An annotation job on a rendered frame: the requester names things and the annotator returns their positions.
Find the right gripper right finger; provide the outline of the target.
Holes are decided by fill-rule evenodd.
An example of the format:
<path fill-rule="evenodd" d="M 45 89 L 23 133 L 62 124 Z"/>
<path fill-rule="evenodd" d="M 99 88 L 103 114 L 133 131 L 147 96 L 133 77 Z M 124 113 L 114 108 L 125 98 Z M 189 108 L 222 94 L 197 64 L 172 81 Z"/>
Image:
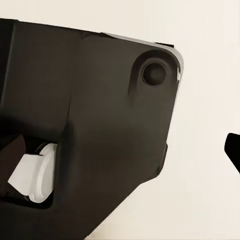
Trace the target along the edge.
<path fill-rule="evenodd" d="M 224 151 L 240 172 L 240 135 L 235 133 L 229 133 L 227 135 Z"/>

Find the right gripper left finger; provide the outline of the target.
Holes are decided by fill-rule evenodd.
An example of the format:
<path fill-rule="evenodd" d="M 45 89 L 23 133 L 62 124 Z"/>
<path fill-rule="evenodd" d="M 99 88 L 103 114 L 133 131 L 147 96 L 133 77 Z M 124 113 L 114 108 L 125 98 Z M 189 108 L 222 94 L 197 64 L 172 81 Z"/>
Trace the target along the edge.
<path fill-rule="evenodd" d="M 26 153 L 21 133 L 0 138 L 0 193 Z"/>

